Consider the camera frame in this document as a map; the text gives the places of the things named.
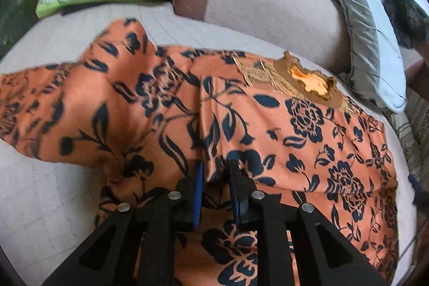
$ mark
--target black flower print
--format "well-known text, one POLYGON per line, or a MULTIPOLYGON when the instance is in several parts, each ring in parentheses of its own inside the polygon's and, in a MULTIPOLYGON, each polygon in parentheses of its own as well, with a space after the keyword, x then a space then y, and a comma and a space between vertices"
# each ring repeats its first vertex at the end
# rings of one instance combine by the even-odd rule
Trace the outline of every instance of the black flower print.
POLYGON ((347 96, 347 99, 348 99, 349 105, 355 109, 356 113, 358 113, 358 114, 364 114, 365 113, 363 111, 363 109, 350 96, 347 96))
POLYGON ((238 160, 240 168, 248 171, 250 177, 253 178, 255 182, 263 183, 270 187, 273 187, 275 185, 276 182, 274 178, 264 176, 263 174, 264 167, 266 167, 267 170, 271 170, 274 166, 274 154, 268 154, 262 164, 261 156, 256 150, 231 150, 227 154, 227 161, 230 161, 232 159, 238 160))
POLYGON ((355 222, 363 218, 367 196, 359 178, 353 177, 353 172, 347 162, 338 161, 337 166, 329 169, 328 187, 325 191, 329 200, 338 202, 338 194, 343 200, 343 207, 352 214, 355 222))
POLYGON ((391 195, 387 195, 385 198, 384 219, 389 228, 396 228, 396 205, 391 195))
POLYGON ((154 77, 140 73, 136 93, 142 97, 141 104, 145 109, 146 118, 149 118, 158 108, 158 91, 158 87, 154 85, 154 77))
POLYGON ((154 68, 154 77, 157 81, 158 98, 163 106, 169 107, 183 81, 183 74, 175 71, 173 60, 167 57, 163 63, 154 68))
POLYGON ((154 172, 154 163, 146 161, 141 155, 136 154, 125 164, 122 176, 133 177, 140 172, 145 177, 149 177, 154 172))
POLYGON ((268 134, 268 136, 272 139, 272 140, 276 140, 278 141, 278 136, 276 134, 276 131, 281 130, 281 128, 274 128, 271 130, 267 130, 266 133, 268 134))
POLYGON ((209 229, 201 245, 218 264, 226 265, 217 277, 225 286, 257 286, 257 234, 238 232, 232 221, 223 230, 209 229))
POLYGON ((326 152, 326 155, 328 156, 329 160, 331 160, 331 161, 335 160, 335 151, 333 148, 329 147, 326 144, 323 146, 323 150, 326 152))
POLYGON ((287 111, 293 118, 290 123, 295 134, 308 137, 311 142, 322 142, 322 130, 318 125, 322 125, 323 113, 314 103, 308 100, 291 98, 285 101, 287 111))
POLYGON ((362 130, 361 129, 359 129, 357 126, 355 126, 353 128, 353 133, 354 133, 354 135, 356 137, 356 141, 358 141, 358 142, 362 142, 363 141, 362 130))
POLYGON ((18 102, 6 105, 3 116, 0 119, 0 137, 10 135, 16 124, 16 114, 19 112, 18 102))
POLYGON ((386 281, 390 284, 393 276, 395 275, 395 270, 398 264, 399 240, 396 239, 396 241, 392 241, 385 235, 383 238, 383 246, 385 248, 389 248, 389 252, 383 258, 381 264, 377 268, 377 271, 384 276, 386 281))
POLYGON ((289 171, 294 173, 303 172, 305 170, 304 162, 293 154, 289 154, 289 160, 286 162, 286 167, 289 171))
POLYGON ((225 61, 225 63, 227 65, 233 65, 235 64, 233 56, 237 56, 237 57, 246 57, 246 54, 244 53, 244 51, 221 51, 220 53, 220 58, 222 60, 225 61))
POLYGON ((140 42, 137 39, 137 34, 134 32, 130 32, 125 37, 125 40, 126 40, 126 43, 124 43, 125 47, 130 53, 134 55, 136 51, 140 49, 140 42))
POLYGON ((341 194, 363 192, 364 186, 360 179, 353 177, 348 162, 338 161, 337 166, 329 169, 328 187, 325 193, 341 194))
POLYGON ((10 73, 8 75, 4 75, 1 84, 7 87, 26 87, 29 84, 28 77, 22 73, 10 73))
POLYGON ((374 159, 375 167, 377 169, 381 168, 383 166, 383 158, 380 156, 380 151, 378 150, 377 145, 374 143, 370 143, 371 145, 371 156, 374 159))
POLYGON ((190 59, 192 62, 194 62, 199 57, 209 56, 209 55, 218 55, 218 52, 212 52, 210 50, 206 51, 204 49, 191 49, 186 50, 180 53, 182 56, 190 59))
POLYGON ((353 221, 357 222, 363 218, 366 205, 366 194, 357 192, 353 194, 341 194, 343 207, 351 213, 353 221))
POLYGON ((63 63, 61 65, 48 65, 45 66, 47 70, 56 70, 55 75, 49 84, 40 90, 42 94, 52 94, 55 89, 61 87, 66 82, 70 70, 76 66, 76 63, 63 63))

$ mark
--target fuzzy black cushion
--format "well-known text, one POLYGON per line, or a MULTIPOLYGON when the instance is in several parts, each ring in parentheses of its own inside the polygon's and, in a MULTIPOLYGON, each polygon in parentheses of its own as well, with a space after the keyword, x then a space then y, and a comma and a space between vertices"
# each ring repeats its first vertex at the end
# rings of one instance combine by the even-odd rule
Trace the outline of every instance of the fuzzy black cushion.
POLYGON ((429 17, 415 0, 383 0, 383 6, 399 46, 414 49, 429 40, 429 17))

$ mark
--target floral fabric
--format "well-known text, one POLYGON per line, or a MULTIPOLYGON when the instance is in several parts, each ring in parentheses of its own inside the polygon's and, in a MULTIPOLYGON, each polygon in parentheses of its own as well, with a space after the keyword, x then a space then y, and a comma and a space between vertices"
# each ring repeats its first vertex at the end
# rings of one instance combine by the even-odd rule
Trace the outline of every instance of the floral fabric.
POLYGON ((117 21, 76 63, 0 76, 0 137, 29 157, 102 166, 97 224, 120 202, 175 189, 203 160, 202 222, 177 236, 178 284, 257 285, 257 234, 236 230, 222 181, 230 159, 282 203, 314 204, 391 280, 396 180, 383 124, 351 98, 343 112, 250 87, 236 60, 266 59, 155 47, 139 22, 117 21))

